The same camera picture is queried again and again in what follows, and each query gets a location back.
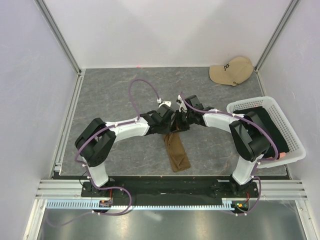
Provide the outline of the brown cloth napkin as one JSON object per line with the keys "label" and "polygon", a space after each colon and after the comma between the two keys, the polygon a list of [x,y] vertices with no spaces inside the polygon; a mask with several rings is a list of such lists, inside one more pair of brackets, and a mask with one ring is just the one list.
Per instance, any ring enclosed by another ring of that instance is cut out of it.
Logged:
{"label": "brown cloth napkin", "polygon": [[179,133],[162,136],[170,165],[174,173],[185,171],[191,167],[189,158],[180,139]]}

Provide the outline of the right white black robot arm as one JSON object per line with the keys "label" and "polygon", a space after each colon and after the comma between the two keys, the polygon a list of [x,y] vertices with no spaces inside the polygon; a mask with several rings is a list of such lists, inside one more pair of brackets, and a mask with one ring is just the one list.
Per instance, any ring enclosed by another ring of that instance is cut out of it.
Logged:
{"label": "right white black robot arm", "polygon": [[217,128],[231,134],[239,159],[232,173],[233,181],[229,191],[235,197],[247,191],[247,183],[254,177],[254,170],[266,153],[273,153],[273,160],[279,155],[266,126],[254,112],[234,114],[216,108],[204,110],[183,107],[176,111],[170,130],[184,132],[190,125],[196,124],[208,128]]}

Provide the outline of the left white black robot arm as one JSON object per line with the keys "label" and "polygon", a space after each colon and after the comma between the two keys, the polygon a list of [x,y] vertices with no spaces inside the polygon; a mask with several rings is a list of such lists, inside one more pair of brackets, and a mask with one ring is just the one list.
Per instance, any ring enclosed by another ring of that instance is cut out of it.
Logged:
{"label": "left white black robot arm", "polygon": [[76,140],[77,153],[74,158],[86,168],[93,184],[92,191],[99,197],[106,196],[110,191],[105,160],[115,143],[132,137],[167,134],[174,114],[172,110],[164,114],[153,111],[116,122],[104,122],[101,118],[95,118]]}

